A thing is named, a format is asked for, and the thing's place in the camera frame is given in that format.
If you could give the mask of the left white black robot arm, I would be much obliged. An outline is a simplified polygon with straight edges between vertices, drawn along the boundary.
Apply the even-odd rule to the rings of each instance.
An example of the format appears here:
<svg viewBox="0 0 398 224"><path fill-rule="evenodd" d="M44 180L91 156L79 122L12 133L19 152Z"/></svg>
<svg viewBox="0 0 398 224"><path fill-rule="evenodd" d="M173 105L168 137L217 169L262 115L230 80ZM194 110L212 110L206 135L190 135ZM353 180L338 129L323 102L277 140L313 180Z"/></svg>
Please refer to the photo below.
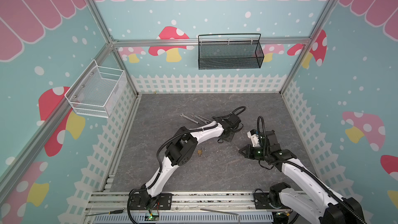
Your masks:
<svg viewBox="0 0 398 224"><path fill-rule="evenodd" d="M202 127L178 129L157 151L158 171L140 189L130 191L127 212L133 209L135 196L138 196L138 204L144 209L153 209L168 180L179 167L191 159L198 145L214 138L218 143L231 142L235 133L243 128L239 115L245 110L245 106L240 106L225 116L213 117L212 122Z"/></svg>

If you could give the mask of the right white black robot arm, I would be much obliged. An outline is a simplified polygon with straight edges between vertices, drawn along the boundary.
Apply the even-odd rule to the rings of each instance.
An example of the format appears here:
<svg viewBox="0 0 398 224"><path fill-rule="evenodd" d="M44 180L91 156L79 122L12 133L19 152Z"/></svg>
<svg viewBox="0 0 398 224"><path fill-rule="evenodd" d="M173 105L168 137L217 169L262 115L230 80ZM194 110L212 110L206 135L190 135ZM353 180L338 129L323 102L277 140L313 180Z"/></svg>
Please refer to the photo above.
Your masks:
<svg viewBox="0 0 398 224"><path fill-rule="evenodd" d="M259 116L257 129L250 131L251 144L239 150L245 158L266 162L265 169L276 168L293 180L305 193L302 196L286 183L270 187L268 202L274 207L286 206L312 224L363 224L365 218L360 203L345 198L309 171L297 156L281 149L273 130L266 131Z"/></svg>

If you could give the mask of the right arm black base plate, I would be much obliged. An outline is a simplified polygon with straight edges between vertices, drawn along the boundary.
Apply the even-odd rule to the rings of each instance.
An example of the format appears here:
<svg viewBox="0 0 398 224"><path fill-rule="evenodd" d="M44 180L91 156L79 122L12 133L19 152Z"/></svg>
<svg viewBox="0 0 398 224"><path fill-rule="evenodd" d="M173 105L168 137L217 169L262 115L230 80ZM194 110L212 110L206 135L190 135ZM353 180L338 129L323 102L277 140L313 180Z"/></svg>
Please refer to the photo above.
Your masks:
<svg viewBox="0 0 398 224"><path fill-rule="evenodd" d="M255 192L253 193L254 197L254 204L257 210L259 209L268 209L272 211L277 211L278 209L290 209L287 206L275 206L274 204L270 203L268 193L264 192Z"/></svg>

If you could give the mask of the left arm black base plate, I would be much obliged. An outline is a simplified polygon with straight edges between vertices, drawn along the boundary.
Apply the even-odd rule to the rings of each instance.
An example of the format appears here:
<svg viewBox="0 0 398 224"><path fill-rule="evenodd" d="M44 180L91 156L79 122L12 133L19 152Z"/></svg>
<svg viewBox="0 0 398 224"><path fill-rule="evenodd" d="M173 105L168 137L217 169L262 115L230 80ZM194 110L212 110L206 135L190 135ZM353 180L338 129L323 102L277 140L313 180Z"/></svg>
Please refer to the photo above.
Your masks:
<svg viewBox="0 0 398 224"><path fill-rule="evenodd" d="M173 194L161 193L150 198L145 192L134 194L129 201L130 210L171 210Z"/></svg>

